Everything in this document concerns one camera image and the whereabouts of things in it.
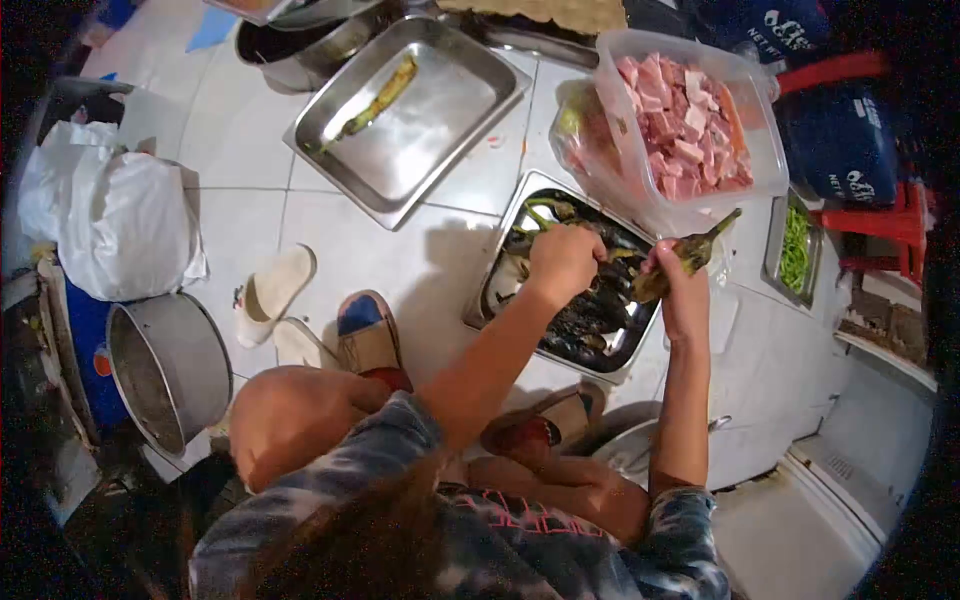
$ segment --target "flip flop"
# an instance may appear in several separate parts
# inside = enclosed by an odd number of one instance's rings
[[[275,258],[268,269],[254,273],[233,290],[233,315],[240,346],[255,348],[266,342],[277,321],[315,273],[317,257],[303,244],[297,244]]]
[[[349,296],[337,311],[337,358],[350,372],[403,369],[394,314],[382,296],[364,290]]]
[[[480,434],[480,445],[503,456],[529,439],[540,439],[562,451],[580,442],[596,427],[607,407],[607,395],[596,384],[582,381],[555,392],[530,408],[501,415]]]
[[[306,365],[316,369],[340,370],[340,363],[300,319],[287,317],[274,328],[276,357],[281,365]]]

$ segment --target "hair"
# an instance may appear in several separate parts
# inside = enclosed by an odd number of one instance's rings
[[[238,596],[424,598],[444,564],[438,452],[340,507],[321,507],[289,538],[265,546]]]

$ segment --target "forearm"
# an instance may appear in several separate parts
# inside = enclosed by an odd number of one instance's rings
[[[651,456],[651,497],[671,488],[707,483],[709,382],[709,348],[673,345]]]
[[[524,286],[463,354],[420,389],[420,401],[440,424],[448,448],[472,444],[500,413],[555,314],[536,289]]]

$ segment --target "plastic container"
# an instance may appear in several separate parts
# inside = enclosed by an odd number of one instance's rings
[[[758,65],[699,42],[636,30],[605,32],[597,38],[596,46],[600,55],[599,66],[594,71],[597,94],[607,113],[613,143],[620,152],[623,183],[642,221],[657,228],[660,234],[681,235],[680,229],[688,226],[674,225],[674,222],[691,211],[716,208],[716,212],[721,213],[745,200],[771,202],[774,196],[786,194],[789,185],[786,156],[770,106],[769,78]],[[714,192],[676,202],[664,198],[657,189],[634,107],[614,64],[622,57],[644,60],[654,52],[679,63],[699,66],[730,90],[750,151],[752,188]]]

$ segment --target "tie-dye shirt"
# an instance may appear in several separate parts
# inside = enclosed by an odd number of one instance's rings
[[[257,551],[288,535],[318,507],[403,472],[439,447],[438,424],[396,393],[325,456],[279,478],[222,516],[190,562],[194,600],[228,598]],[[712,496],[665,492],[644,539],[625,547],[592,523],[494,490],[441,484],[449,564],[437,587],[455,598],[728,598],[710,532]]]

